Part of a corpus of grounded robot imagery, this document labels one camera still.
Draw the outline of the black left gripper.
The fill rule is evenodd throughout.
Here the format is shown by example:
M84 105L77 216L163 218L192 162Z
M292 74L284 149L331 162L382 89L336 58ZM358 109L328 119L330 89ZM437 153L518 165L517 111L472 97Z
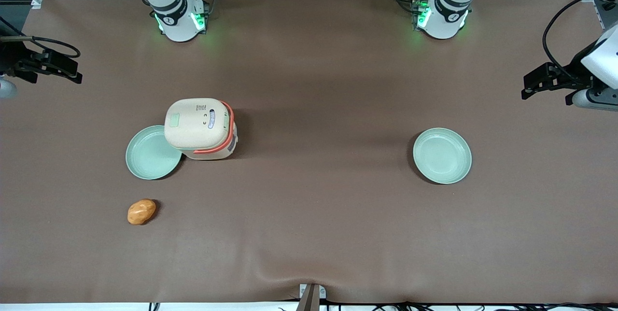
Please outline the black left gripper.
M581 90L593 86L593 75L581 62L571 62L562 68L563 70L560 70L558 65L548 62L546 65L539 65L539 67L524 75L521 99L527 100L532 95L547 90Z

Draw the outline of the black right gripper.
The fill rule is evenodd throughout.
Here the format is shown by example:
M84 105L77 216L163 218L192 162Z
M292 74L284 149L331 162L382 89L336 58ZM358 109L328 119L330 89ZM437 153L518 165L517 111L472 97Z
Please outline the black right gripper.
M75 84L82 84L83 81L78 64L72 58L56 51L28 49L22 41L1 41L0 71L3 75L20 78L30 84L37 83L39 74L60 76Z

